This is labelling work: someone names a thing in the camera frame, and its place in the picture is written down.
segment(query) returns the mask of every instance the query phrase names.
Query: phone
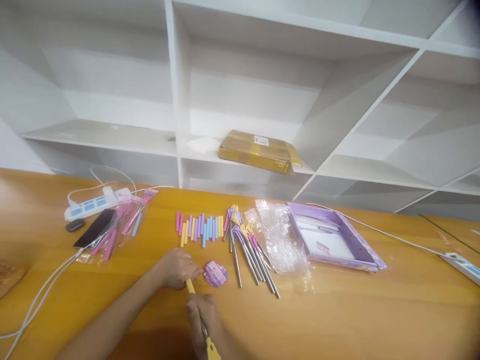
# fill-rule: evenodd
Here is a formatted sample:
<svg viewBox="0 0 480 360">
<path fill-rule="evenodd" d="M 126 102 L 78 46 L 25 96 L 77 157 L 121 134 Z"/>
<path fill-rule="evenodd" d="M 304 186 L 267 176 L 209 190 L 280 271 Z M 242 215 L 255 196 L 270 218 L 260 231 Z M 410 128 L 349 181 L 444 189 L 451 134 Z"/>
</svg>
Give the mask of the phone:
<svg viewBox="0 0 480 360">
<path fill-rule="evenodd" d="M 112 217 L 115 214 L 113 209 L 105 209 L 90 225 L 90 227 L 83 233 L 82 236 L 73 244 L 74 248 L 85 248 L 95 241 L 95 239 L 105 230 L 110 224 Z"/>
</svg>

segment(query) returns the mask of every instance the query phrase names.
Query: power strip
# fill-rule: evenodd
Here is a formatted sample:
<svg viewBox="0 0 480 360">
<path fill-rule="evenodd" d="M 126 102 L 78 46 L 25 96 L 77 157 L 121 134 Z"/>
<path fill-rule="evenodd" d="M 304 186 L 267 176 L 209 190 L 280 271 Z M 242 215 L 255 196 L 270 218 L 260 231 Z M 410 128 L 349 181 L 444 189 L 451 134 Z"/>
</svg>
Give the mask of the power strip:
<svg viewBox="0 0 480 360">
<path fill-rule="evenodd" d="M 64 214 L 65 220 L 71 222 L 76 219 L 88 218 L 105 209 L 117 206 L 119 204 L 119 198 L 125 196 L 131 196 L 128 187 L 113 192 L 110 186 L 105 186 L 103 188 L 103 196 L 95 197 L 79 203 L 78 206 L 70 206 L 67 208 Z"/>
<path fill-rule="evenodd" d="M 440 255 L 447 263 L 480 286 L 480 269 L 457 253 L 447 252 Z"/>
</svg>

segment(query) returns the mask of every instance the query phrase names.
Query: pink sticker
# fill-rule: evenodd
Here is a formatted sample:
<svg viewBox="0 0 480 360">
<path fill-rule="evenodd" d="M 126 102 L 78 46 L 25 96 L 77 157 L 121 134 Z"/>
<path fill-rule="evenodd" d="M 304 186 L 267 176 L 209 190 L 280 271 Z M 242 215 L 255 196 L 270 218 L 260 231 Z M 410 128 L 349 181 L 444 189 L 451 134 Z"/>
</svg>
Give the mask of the pink sticker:
<svg viewBox="0 0 480 360">
<path fill-rule="evenodd" d="M 325 254 L 330 255 L 330 248 L 328 246 L 323 245 L 321 242 L 316 242 L 316 248 L 323 251 Z"/>
</svg>

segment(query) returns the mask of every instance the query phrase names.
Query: clear plastic bag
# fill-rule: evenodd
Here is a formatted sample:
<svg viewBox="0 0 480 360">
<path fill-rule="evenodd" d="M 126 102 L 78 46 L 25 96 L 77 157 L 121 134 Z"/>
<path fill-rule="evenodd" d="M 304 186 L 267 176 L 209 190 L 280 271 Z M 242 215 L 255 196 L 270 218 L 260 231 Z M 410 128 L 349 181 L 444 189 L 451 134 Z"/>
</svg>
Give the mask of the clear plastic bag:
<svg viewBox="0 0 480 360">
<path fill-rule="evenodd" d="M 256 208 L 245 212 L 258 241 L 265 244 L 266 252 L 276 271 L 292 278 L 295 290 L 314 291 L 313 266 L 307 259 L 304 243 L 292 230 L 290 208 L 282 203 L 255 201 Z"/>
</svg>

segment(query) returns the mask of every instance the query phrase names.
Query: label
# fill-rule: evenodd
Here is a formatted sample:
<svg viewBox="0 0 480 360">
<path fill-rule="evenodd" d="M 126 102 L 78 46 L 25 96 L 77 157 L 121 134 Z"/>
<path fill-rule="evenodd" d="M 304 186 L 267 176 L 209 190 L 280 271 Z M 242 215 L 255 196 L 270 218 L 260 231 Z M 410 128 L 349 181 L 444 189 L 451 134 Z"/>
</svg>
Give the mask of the label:
<svg viewBox="0 0 480 360">
<path fill-rule="evenodd" d="M 330 255 L 330 248 L 323 245 L 321 242 L 316 242 L 316 248 L 323 251 L 325 254 Z"/>
<path fill-rule="evenodd" d="M 255 135 L 255 144 L 263 145 L 263 146 L 270 146 L 269 138 Z"/>
</svg>

